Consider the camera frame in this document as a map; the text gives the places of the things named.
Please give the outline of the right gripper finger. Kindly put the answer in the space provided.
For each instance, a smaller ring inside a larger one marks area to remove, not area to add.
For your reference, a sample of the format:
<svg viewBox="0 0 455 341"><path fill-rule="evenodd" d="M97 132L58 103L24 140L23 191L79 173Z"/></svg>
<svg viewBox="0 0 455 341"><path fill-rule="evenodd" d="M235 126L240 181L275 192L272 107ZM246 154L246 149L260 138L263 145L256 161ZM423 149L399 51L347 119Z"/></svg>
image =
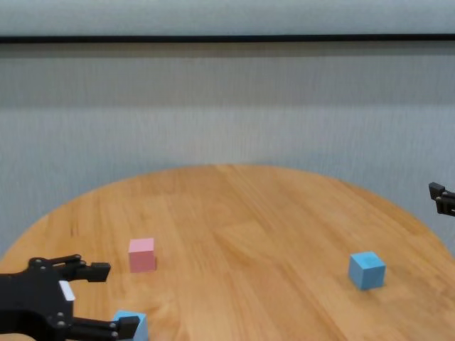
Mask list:
<svg viewBox="0 0 455 341"><path fill-rule="evenodd" d="M429 184L430 198L435 201L437 212L442 215L454 215L455 194L435 182Z"/></svg>

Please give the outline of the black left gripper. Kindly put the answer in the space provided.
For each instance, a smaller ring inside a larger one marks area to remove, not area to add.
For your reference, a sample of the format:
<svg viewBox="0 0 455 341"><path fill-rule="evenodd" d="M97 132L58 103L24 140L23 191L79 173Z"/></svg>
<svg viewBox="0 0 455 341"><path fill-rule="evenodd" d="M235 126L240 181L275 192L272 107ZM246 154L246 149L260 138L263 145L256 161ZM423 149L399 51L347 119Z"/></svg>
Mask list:
<svg viewBox="0 0 455 341"><path fill-rule="evenodd" d="M54 259L33 257L20 272L1 275L1 334L34 340L127 340L137 316L113 321L74 318L74 296L64 281L105 282L109 263L88 264L79 254Z"/></svg>

